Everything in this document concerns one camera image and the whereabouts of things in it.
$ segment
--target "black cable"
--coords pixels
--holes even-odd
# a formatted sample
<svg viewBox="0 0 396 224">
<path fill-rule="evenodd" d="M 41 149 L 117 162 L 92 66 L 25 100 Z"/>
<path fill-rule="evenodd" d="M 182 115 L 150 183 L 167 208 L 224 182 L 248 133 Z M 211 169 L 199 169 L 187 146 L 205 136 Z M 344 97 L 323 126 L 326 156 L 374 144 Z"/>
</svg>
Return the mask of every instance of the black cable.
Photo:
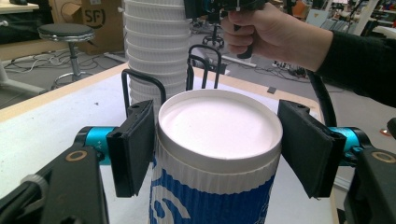
<svg viewBox="0 0 396 224">
<path fill-rule="evenodd" d="M 104 70 L 107 70 L 107 69 L 110 69 L 110 68 L 114 67 L 114 66 L 103 67 L 103 66 L 101 65 L 101 63 L 98 62 L 98 59 L 104 59 L 104 58 L 106 58 L 104 55 L 99 55 L 98 57 L 93 57 L 92 60 L 97 64 L 97 66 L 99 66 L 100 68 L 102 68 L 102 69 L 104 69 Z M 120 62 L 120 61 L 118 61 L 118 60 L 115 60 L 115 59 L 113 59 L 113 58 L 106 58 L 106 60 L 107 60 L 107 59 L 110 59 L 111 61 L 113 61 L 113 62 L 116 63 L 117 65 L 122 64 L 122 62 Z"/>
<path fill-rule="evenodd" d="M 325 125 L 328 127 L 337 127 L 337 120 L 335 118 L 334 108 L 332 107 L 332 99 L 330 98 L 321 77 L 315 76 L 314 73 L 309 70 L 306 70 L 306 74 L 308 75 L 315 94 L 318 97 Z"/>
<path fill-rule="evenodd" d="M 24 182 L 22 185 L 26 185 L 26 189 L 0 213 L 0 223 L 13 223 L 21 210 L 40 193 L 37 184 Z"/>
<path fill-rule="evenodd" d="M 271 68 L 262 68 L 262 67 L 256 66 L 255 68 L 252 68 L 250 66 L 246 66 L 246 65 L 243 65 L 243 64 L 240 64 L 240 63 L 234 63 L 234 62 L 226 63 L 227 66 L 231 65 L 231 64 L 235 64 L 238 67 L 242 67 L 243 69 L 254 70 L 256 73 L 259 73 L 259 74 L 272 76 L 272 77 L 279 77 L 279 78 L 286 79 L 286 80 L 289 80 L 289 81 L 295 81 L 295 82 L 310 84 L 310 81 L 308 81 L 308 80 L 307 81 L 300 80 L 300 78 L 305 79 L 304 77 L 296 77 L 296 78 L 285 77 L 285 75 L 282 74 L 282 69 L 279 68 L 279 67 L 277 67 L 277 68 L 273 68 L 273 67 L 271 67 Z M 284 72 L 287 72 L 287 75 L 290 76 L 288 70 L 285 69 Z"/>
<path fill-rule="evenodd" d="M 69 53 L 68 51 L 62 52 L 60 54 L 53 54 L 53 53 L 42 53 L 42 54 L 35 54 L 32 55 L 32 59 L 26 59 L 26 60 L 22 60 L 22 61 L 18 61 L 18 59 L 21 58 L 25 58 L 26 56 L 23 57 L 19 57 L 19 58 L 15 58 L 13 60 L 11 60 L 11 63 L 7 64 L 5 66 L 5 69 L 8 70 L 8 72 L 10 73 L 26 73 L 29 70 L 33 70 L 35 68 L 70 68 L 70 55 L 67 54 Z M 48 58 L 48 59 L 40 59 L 37 58 L 37 56 L 43 55 L 43 54 L 48 54 L 48 55 L 52 55 L 52 57 Z M 57 61 L 59 63 L 54 63 L 52 61 L 52 58 L 57 58 Z M 95 59 L 97 58 L 103 58 L 102 55 L 97 55 L 94 57 L 91 57 L 87 60 L 84 60 L 80 63 L 78 63 L 80 65 L 81 68 L 83 68 L 84 70 L 92 70 L 95 69 L 97 67 L 101 67 L 102 69 L 109 69 L 109 68 L 104 68 L 103 66 L 100 65 L 99 62 L 97 62 Z M 36 63 L 36 65 L 31 65 L 31 66 L 25 66 L 25 64 L 27 63 Z"/>
<path fill-rule="evenodd" d="M 126 117 L 128 118 L 128 107 L 131 105 L 129 102 L 129 91 L 128 91 L 128 78 L 127 78 L 128 73 L 127 72 L 122 72 L 121 73 L 121 81 L 122 81 L 122 93 L 123 93 L 123 98 L 124 98 L 124 106 L 125 106 L 125 113 Z"/>
</svg>

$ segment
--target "floor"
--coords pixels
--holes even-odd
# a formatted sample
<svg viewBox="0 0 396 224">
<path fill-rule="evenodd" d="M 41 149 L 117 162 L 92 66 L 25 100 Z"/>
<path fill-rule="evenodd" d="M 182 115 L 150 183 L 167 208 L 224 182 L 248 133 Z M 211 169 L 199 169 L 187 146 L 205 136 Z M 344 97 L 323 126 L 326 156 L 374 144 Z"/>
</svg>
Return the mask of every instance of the floor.
<svg viewBox="0 0 396 224">
<path fill-rule="evenodd" d="M 205 30 L 194 32 L 198 34 L 191 35 L 191 44 L 201 44 L 205 32 Z M 222 55 L 234 57 L 226 48 L 221 49 L 220 52 Z M 114 54 L 123 57 L 123 52 Z M 211 51 L 207 51 L 206 54 L 216 60 L 216 55 Z M 90 56 L 82 52 L 78 54 L 78 61 L 83 71 L 93 74 L 121 64 L 121 62 L 107 58 L 104 55 Z M 257 64 L 257 67 L 251 68 L 239 63 L 224 61 L 224 63 L 227 63 L 227 76 L 274 87 L 277 90 L 288 91 L 315 101 L 318 100 L 307 78 L 291 76 L 284 69 L 274 67 L 274 61 L 271 60 L 253 57 L 251 62 Z M 9 78 L 48 90 L 50 90 L 56 77 L 71 71 L 67 50 L 19 58 L 3 63 Z M 334 85 L 326 85 L 332 97 L 338 126 L 358 127 L 366 132 L 375 147 L 396 153 L 396 141 L 392 137 L 385 136 L 379 132 L 381 129 L 386 128 L 386 124 L 390 119 L 396 117 L 396 108 L 381 105 L 371 99 L 360 97 L 351 91 Z M 26 92 L 1 87 L 0 109 L 31 97 L 34 96 Z M 353 176 L 353 171 L 349 167 L 339 168 L 335 180 L 334 193 L 336 205 L 340 209 L 344 208 L 343 201 Z"/>
</svg>

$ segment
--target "printed logo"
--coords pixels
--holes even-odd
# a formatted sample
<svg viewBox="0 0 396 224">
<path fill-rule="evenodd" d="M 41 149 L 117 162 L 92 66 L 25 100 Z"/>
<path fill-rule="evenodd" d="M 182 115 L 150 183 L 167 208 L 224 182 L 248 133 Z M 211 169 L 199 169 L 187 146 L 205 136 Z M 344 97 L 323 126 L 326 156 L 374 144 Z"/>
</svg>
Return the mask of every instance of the printed logo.
<svg viewBox="0 0 396 224">
<path fill-rule="evenodd" d="M 163 176 L 163 169 L 156 163 L 154 160 L 149 209 L 150 217 L 152 217 L 151 223 L 176 223 L 173 215 L 175 212 L 178 212 L 176 214 L 178 217 L 183 219 L 190 218 L 187 208 L 171 191 L 163 186 L 154 186 L 153 183 L 160 180 Z"/>
<path fill-rule="evenodd" d="M 217 194 L 192 189 L 153 162 L 150 224 L 262 224 L 267 215 L 275 175 L 256 189 Z"/>
<path fill-rule="evenodd" d="M 85 10 L 85 22 L 92 29 L 99 29 L 106 23 L 106 13 L 104 9 Z"/>
</svg>

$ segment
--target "paper cup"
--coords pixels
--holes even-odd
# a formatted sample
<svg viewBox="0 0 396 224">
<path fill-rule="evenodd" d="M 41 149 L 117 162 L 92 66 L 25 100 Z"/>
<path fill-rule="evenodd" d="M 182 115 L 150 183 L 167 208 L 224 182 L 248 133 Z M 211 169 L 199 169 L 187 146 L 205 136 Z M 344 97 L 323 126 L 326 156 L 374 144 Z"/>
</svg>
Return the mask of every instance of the paper cup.
<svg viewBox="0 0 396 224">
<path fill-rule="evenodd" d="M 130 44 L 148 49 L 179 49 L 189 47 L 190 32 L 185 35 L 146 35 L 125 27 Z"/>
<path fill-rule="evenodd" d="M 186 90 L 186 80 L 177 83 L 163 83 L 163 86 L 165 87 L 166 94 L 175 95 L 176 93 L 181 93 Z M 160 90 L 156 85 L 135 77 L 131 77 L 129 87 L 131 88 L 131 90 L 135 90 L 141 93 L 160 95 Z"/>
<path fill-rule="evenodd" d="M 135 71 L 145 74 L 172 74 L 179 71 L 187 71 L 187 58 L 172 62 L 154 62 L 137 59 L 131 56 L 127 51 L 128 65 Z"/>
<path fill-rule="evenodd" d="M 184 21 L 184 6 L 160 5 L 146 2 L 125 1 L 125 14 L 158 21 Z"/>
<path fill-rule="evenodd" d="M 125 26 L 133 32 L 146 35 L 187 35 L 190 33 L 191 20 L 158 21 L 134 17 L 126 13 Z"/>
<path fill-rule="evenodd" d="M 150 223 L 264 222 L 282 138 L 270 109 L 231 91 L 186 91 L 158 119 Z"/>
<path fill-rule="evenodd" d="M 128 46 L 128 54 L 140 60 L 154 62 L 172 62 L 189 58 L 188 47 L 179 49 L 148 49 L 133 45 L 129 43 L 128 40 L 126 40 L 126 43 Z"/>
<path fill-rule="evenodd" d="M 158 79 L 162 84 L 178 83 L 185 81 L 187 79 L 187 69 L 176 71 L 175 73 L 152 74 L 134 69 L 131 67 L 131 65 L 129 65 L 129 67 L 142 75 L 146 75 Z"/>
</svg>

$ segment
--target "white table surface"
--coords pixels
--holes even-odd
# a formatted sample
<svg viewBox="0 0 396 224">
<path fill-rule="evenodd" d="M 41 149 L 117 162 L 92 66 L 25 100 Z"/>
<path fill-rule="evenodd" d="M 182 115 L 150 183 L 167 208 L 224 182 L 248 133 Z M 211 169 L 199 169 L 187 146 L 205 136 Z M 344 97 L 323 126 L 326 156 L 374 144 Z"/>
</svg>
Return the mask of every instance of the white table surface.
<svg viewBox="0 0 396 224">
<path fill-rule="evenodd" d="M 219 88 L 237 90 L 224 85 Z M 276 111 L 277 100 L 257 97 Z M 120 126 L 124 120 L 120 76 L 112 76 L 0 121 L 0 198 L 15 189 L 26 175 L 35 173 L 70 147 L 81 128 Z M 150 169 L 139 196 L 127 199 L 116 197 L 111 168 L 102 166 L 101 171 L 110 223 L 147 223 Z M 296 175 L 281 158 L 265 223 L 338 223 L 334 211 L 333 197 L 308 199 Z"/>
<path fill-rule="evenodd" d="M 28 3 L 27 6 L 10 4 L 9 0 L 0 0 L 0 14 L 29 12 L 38 9 L 38 5 Z"/>
</svg>

